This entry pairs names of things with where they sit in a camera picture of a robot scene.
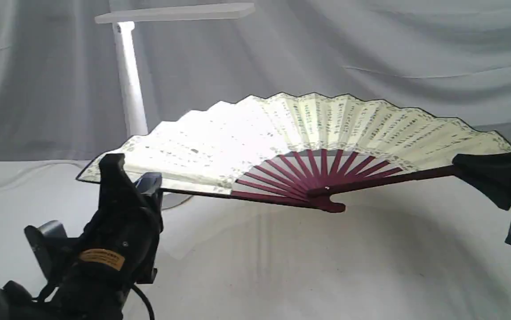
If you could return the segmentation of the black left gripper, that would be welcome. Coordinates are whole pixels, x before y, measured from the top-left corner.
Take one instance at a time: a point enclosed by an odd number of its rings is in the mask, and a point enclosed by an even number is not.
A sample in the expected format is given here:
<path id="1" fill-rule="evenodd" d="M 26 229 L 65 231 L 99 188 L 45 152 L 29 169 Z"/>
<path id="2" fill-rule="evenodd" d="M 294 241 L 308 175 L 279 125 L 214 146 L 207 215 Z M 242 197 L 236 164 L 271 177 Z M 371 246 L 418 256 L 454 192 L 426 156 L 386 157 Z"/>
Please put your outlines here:
<path id="1" fill-rule="evenodd" d="M 162 174 L 133 182 L 125 154 L 99 161 L 98 209 L 61 269 L 50 304 L 62 320 L 121 320 L 132 287 L 154 280 L 153 259 L 162 231 Z"/>

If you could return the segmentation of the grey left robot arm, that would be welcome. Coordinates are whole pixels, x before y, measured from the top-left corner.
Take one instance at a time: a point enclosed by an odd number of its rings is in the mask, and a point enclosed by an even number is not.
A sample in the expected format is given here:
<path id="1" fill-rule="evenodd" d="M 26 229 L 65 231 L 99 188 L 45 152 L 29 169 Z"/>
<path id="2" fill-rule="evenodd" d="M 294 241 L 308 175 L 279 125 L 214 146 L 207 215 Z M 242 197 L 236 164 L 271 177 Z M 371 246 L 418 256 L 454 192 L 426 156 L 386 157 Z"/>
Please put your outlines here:
<path id="1" fill-rule="evenodd" d="M 147 172 L 132 182 L 124 164 L 120 153 L 99 162 L 98 209 L 79 237 L 68 237 L 58 221 L 24 229 L 47 283 L 32 296 L 8 281 L 0 288 L 0 320 L 121 320 L 131 291 L 155 318 L 138 285 L 157 275 L 162 174 Z"/>

